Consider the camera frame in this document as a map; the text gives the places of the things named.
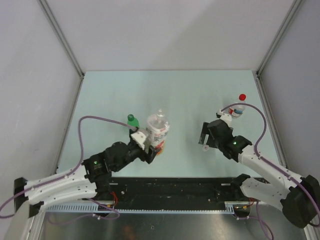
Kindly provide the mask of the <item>white bottle cap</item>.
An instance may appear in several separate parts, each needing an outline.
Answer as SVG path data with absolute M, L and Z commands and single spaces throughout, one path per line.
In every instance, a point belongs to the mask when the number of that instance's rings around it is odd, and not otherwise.
M 202 147 L 202 150 L 204 151 L 204 152 L 206 152 L 206 151 L 208 151 L 209 150 L 209 146 L 208 145 L 203 145 L 203 147 Z

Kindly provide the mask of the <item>clear bottle with red label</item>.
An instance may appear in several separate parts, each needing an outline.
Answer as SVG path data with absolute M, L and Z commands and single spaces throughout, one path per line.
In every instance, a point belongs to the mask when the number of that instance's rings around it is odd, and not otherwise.
M 243 103 L 245 103 L 245 102 L 246 102 L 245 100 L 237 100 L 237 101 L 235 101 L 234 103 L 237 103 L 237 105 L 231 106 L 231 107 L 228 109 L 228 113 L 229 113 L 232 117 L 235 117 L 235 118 L 240 117 L 240 116 L 243 114 L 246 106 L 245 106 L 245 105 L 241 105 L 241 104 L 239 104 L 239 103 L 242 103 L 242 104 L 243 104 Z

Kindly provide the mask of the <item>clear bottle with orange label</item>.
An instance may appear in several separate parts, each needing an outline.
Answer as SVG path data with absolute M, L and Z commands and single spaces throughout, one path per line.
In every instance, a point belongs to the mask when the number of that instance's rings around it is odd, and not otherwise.
M 157 155 L 160 155 L 164 150 L 169 129 L 169 120 L 162 109 L 147 118 L 146 130 L 149 133 L 148 139 L 150 145 L 157 151 Z

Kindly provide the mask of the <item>green plastic bottle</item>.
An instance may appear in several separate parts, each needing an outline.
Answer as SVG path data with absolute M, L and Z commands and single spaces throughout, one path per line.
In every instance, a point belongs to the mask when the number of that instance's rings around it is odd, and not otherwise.
M 132 127 L 135 127 L 135 128 L 139 128 L 140 127 L 139 121 L 135 117 L 128 117 L 127 118 L 127 124 L 129 126 L 132 126 Z

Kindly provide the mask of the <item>red bottle cap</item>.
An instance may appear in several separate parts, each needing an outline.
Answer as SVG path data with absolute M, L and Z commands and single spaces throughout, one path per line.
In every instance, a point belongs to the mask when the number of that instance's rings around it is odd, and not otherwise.
M 239 95 L 239 100 L 240 101 L 245 101 L 246 98 L 247 98 L 247 96 L 245 94 L 243 94 L 243 93 Z

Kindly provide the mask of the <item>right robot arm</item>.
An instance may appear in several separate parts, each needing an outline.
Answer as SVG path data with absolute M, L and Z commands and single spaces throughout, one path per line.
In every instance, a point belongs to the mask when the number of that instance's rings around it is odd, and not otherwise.
M 233 129 L 222 119 L 204 122 L 199 144 L 220 150 L 229 159 L 258 173 L 267 182 L 260 183 L 247 174 L 239 175 L 230 188 L 231 196 L 262 201 L 283 213 L 294 226 L 305 228 L 320 212 L 320 184 L 308 175 L 263 160 L 261 153 L 245 137 L 233 136 Z

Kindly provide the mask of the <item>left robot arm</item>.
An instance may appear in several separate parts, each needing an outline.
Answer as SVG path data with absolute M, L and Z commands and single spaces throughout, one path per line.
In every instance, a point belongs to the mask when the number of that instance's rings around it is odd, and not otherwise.
M 28 202 L 28 216 L 34 217 L 52 205 L 79 199 L 105 200 L 113 191 L 112 174 L 136 159 L 151 164 L 160 149 L 142 149 L 135 141 L 115 142 L 104 151 L 85 159 L 78 167 L 49 177 L 30 181 L 15 179 L 13 200 L 17 211 Z

